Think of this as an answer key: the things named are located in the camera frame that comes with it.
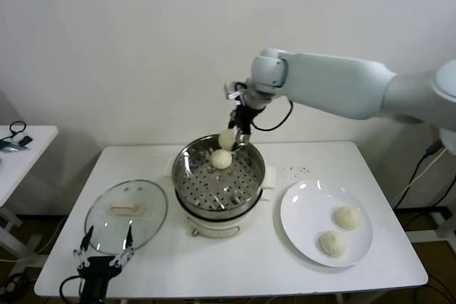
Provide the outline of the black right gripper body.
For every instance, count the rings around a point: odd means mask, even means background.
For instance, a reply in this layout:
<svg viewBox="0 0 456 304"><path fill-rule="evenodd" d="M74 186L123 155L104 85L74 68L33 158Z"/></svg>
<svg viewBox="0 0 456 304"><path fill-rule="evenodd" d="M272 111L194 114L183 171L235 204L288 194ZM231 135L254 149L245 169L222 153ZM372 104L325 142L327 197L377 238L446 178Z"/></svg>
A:
<svg viewBox="0 0 456 304"><path fill-rule="evenodd" d="M254 118L262 113L262 110L257 110L246 105L237 105L231 111L230 119L235 120L236 128L242 133L251 133L251 125Z"/></svg>

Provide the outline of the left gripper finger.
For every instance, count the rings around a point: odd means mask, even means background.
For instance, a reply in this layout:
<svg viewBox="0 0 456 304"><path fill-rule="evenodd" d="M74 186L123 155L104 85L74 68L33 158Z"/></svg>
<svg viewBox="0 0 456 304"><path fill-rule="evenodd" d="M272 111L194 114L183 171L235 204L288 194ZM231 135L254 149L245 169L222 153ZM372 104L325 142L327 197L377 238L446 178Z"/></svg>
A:
<svg viewBox="0 0 456 304"><path fill-rule="evenodd" d="M110 267L123 268L134 256L135 249L133 248L133 233L132 226L128 227L127 235L124 239L122 251L115 256L110 262Z"/></svg>
<svg viewBox="0 0 456 304"><path fill-rule="evenodd" d="M79 249L73 250L73 256L78 259L78 266L77 268L88 268L90 266L90 262L87 257L87 250L90 246L90 240L93 235L93 226L91 226L88 232L85 234L83 239L81 240L81 244Z"/></svg>

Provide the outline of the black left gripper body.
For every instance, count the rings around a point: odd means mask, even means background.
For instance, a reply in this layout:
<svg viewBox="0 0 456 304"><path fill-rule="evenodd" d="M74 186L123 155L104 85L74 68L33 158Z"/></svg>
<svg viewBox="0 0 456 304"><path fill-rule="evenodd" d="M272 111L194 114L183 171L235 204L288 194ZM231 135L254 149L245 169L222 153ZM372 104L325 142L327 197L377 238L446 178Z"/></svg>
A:
<svg viewBox="0 0 456 304"><path fill-rule="evenodd" d="M120 266L115 267L114 260L114 256L93 256L88 258L89 266L83 263L77 267L84 280L79 303L104 303L110 280L121 272Z"/></svg>

